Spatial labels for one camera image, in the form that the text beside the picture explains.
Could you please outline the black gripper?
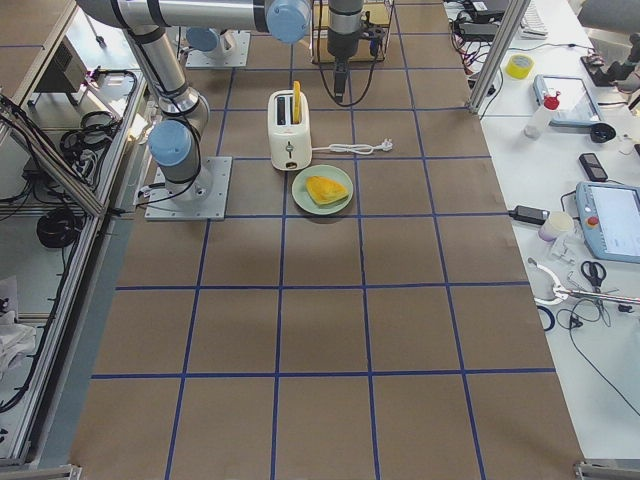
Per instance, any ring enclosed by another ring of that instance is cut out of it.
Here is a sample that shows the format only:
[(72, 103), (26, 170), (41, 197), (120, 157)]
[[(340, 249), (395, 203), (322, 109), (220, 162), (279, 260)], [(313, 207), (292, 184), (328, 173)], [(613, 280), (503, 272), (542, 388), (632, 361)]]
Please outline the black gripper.
[(333, 98), (337, 103), (344, 99), (348, 61), (357, 54), (360, 41), (369, 46), (369, 56), (377, 59), (385, 38), (385, 28), (372, 23), (366, 16), (330, 14), (327, 34), (328, 52), (336, 59), (333, 69)]

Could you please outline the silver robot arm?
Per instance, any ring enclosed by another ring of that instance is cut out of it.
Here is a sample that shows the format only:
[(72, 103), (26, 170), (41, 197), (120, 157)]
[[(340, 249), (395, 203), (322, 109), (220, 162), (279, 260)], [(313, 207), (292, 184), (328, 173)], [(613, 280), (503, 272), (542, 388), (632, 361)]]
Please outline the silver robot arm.
[(204, 171), (200, 139), (209, 119), (205, 99), (190, 87), (166, 33), (169, 27), (256, 30), (293, 44), (307, 33), (307, 1), (79, 1), (91, 18), (123, 31), (156, 97), (164, 120), (150, 143), (166, 143), (180, 161), (161, 164), (165, 188), (180, 201), (208, 196), (212, 175)]
[(339, 105), (343, 103), (345, 88), (349, 78), (349, 60), (357, 53), (361, 41), (369, 42), (372, 56), (370, 73), (359, 103), (368, 92), (373, 70), (378, 63), (379, 53), (385, 38), (385, 30), (381, 25), (372, 23), (369, 13), (363, 13), (363, 1), (335, 0), (328, 2), (329, 28), (327, 33), (327, 49), (334, 57), (333, 100)]

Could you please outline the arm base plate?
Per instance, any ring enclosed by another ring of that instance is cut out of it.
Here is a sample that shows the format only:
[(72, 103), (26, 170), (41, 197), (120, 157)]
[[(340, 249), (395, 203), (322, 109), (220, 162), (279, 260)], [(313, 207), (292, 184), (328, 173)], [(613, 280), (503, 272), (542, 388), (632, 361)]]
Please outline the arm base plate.
[(147, 200), (148, 221), (223, 221), (233, 159), (229, 156), (204, 157), (193, 184), (167, 183), (160, 168), (154, 181), (163, 186), (153, 189)]
[(190, 28), (186, 40), (188, 69), (224, 69), (247, 64), (249, 31)]

